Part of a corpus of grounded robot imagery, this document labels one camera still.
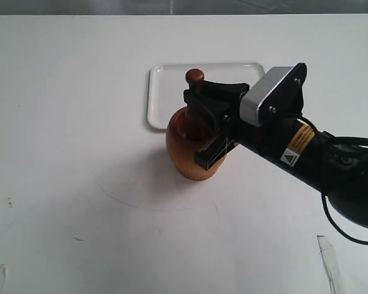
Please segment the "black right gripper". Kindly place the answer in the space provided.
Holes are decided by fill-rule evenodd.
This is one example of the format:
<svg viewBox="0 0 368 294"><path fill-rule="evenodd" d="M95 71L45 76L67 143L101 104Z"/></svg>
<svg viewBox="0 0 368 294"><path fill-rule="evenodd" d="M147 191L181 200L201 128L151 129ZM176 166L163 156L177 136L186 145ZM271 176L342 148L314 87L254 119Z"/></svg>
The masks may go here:
<svg viewBox="0 0 368 294"><path fill-rule="evenodd" d="M297 155L286 151L297 131L297 119L275 116L255 127L239 117L239 104L249 91L247 83L216 83L203 81L201 102L213 119L212 137L194 153L195 163L208 170L237 145L242 145L284 170L295 170Z"/></svg>

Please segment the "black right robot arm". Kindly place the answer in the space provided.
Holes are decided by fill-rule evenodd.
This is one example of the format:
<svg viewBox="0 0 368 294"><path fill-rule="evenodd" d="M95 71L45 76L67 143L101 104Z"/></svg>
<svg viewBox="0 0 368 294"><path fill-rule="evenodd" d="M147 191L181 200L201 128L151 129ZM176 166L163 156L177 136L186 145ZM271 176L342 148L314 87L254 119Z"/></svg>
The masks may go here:
<svg viewBox="0 0 368 294"><path fill-rule="evenodd" d="M194 153L210 169L242 145L321 194L323 209L368 228L368 138L336 137L302 115L300 78L284 78L261 101L259 126L239 116L240 103L255 91L246 83L203 81L184 91L187 106L206 126L208 139Z"/></svg>

